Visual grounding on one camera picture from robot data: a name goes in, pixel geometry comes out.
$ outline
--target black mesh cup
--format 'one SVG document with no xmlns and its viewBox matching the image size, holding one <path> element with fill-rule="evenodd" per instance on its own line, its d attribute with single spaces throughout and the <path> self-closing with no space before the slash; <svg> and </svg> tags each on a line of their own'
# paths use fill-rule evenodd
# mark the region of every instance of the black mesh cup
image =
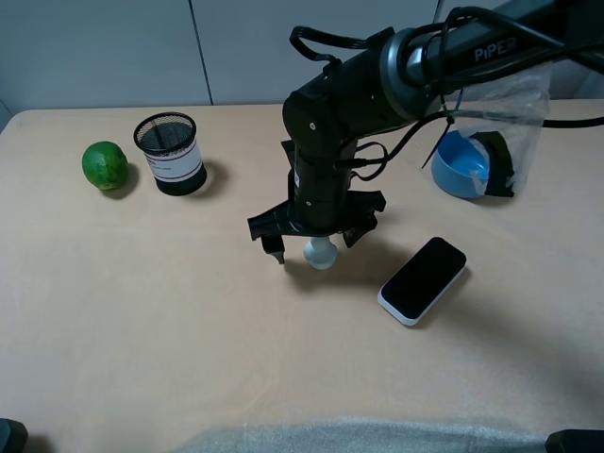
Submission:
<svg viewBox="0 0 604 453">
<path fill-rule="evenodd" d="M 134 143 L 144 152 L 162 192 L 186 195 L 206 182 L 196 131 L 193 119 L 172 111 L 153 115 L 134 130 Z"/>
</svg>

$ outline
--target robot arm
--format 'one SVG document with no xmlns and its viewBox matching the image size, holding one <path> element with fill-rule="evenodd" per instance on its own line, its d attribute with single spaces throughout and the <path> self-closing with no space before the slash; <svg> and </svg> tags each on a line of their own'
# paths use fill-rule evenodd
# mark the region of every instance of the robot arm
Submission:
<svg viewBox="0 0 604 453">
<path fill-rule="evenodd" d="M 367 40 L 295 28 L 294 47 L 328 65 L 285 101 L 288 200 L 248 219 L 252 239 L 261 238 L 264 251 L 281 263 L 282 235 L 343 233 L 352 246 L 376 227 L 374 213 L 386 204 L 380 192 L 348 190 L 352 168 L 366 164 L 355 159 L 359 139 L 421 126 L 434 118 L 439 97 L 539 62 L 571 58 L 604 72 L 604 59 L 580 52 L 603 47 L 593 43 L 603 35 L 596 22 L 603 9 L 600 0 L 512 0 L 495 12 L 456 8 L 444 24 L 398 33 L 387 28 Z M 312 52 L 301 39 L 364 50 L 340 62 Z"/>
</svg>

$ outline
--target table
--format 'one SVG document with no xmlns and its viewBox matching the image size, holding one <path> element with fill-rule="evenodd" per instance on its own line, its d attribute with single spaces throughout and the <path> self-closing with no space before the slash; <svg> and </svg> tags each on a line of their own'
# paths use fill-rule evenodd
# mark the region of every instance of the table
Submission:
<svg viewBox="0 0 604 453">
<path fill-rule="evenodd" d="M 213 174 L 186 197 L 157 190 L 132 141 L 169 109 L 26 111 L 0 135 L 0 416 L 39 451 L 161 452 L 212 427 L 342 415 L 604 428 L 604 127 L 545 130 L 527 189 L 497 204 L 418 170 L 430 125 L 355 182 L 387 209 L 320 273 L 304 239 L 285 238 L 279 266 L 247 230 L 286 196 L 280 106 L 174 109 Z M 550 116 L 603 114 L 572 100 Z M 136 170 L 112 195 L 80 169 L 102 140 Z M 433 236 L 468 272 L 409 329 L 378 288 Z"/>
</svg>

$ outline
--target lime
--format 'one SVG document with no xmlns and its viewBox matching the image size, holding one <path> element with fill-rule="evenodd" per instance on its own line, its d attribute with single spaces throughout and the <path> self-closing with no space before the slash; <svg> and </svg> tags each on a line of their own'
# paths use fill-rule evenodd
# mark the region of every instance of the lime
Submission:
<svg viewBox="0 0 604 453">
<path fill-rule="evenodd" d="M 117 144 L 93 143 L 82 156 L 82 170 L 92 185 L 101 191 L 109 191 L 126 182 L 128 161 Z"/>
</svg>

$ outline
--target blue bowl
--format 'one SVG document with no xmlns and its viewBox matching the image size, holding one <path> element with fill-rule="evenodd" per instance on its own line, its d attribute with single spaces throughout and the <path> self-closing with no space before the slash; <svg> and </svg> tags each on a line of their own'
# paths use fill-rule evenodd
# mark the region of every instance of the blue bowl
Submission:
<svg viewBox="0 0 604 453">
<path fill-rule="evenodd" d="M 439 144 L 432 159 L 434 182 L 451 195 L 459 198 L 479 198 L 472 178 L 478 177 L 481 184 L 489 180 L 489 162 L 476 147 L 459 131 L 449 132 Z"/>
</svg>

